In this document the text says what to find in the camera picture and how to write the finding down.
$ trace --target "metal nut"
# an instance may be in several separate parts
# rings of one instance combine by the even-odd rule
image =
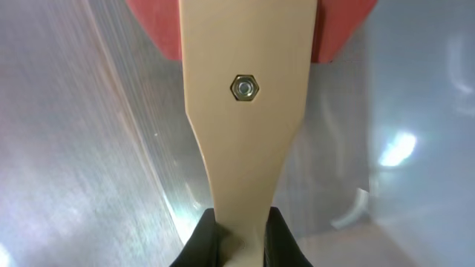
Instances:
[[[259,85],[253,75],[237,75],[231,84],[231,92],[238,101],[252,101],[258,91]]]

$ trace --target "brushed metal wall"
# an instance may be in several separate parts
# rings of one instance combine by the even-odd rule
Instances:
[[[315,266],[473,265],[473,14],[380,0],[312,66],[274,203]],[[212,206],[181,64],[121,0],[2,0],[0,36],[0,267],[167,266]]]

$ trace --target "beige plastic handle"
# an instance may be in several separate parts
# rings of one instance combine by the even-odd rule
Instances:
[[[180,0],[186,113],[205,162],[225,266],[263,265],[266,220],[304,116],[316,0]],[[230,87],[253,75],[259,91]]]

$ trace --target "bolt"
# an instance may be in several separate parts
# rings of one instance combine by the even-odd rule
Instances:
[[[231,84],[231,92],[238,101],[251,101],[258,91],[258,83],[252,75],[238,75]]]

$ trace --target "red plastic part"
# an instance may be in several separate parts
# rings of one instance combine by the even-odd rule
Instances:
[[[376,2],[377,0],[320,0],[312,62],[331,62]],[[167,59],[181,60],[178,0],[127,0],[127,4],[163,55]]]

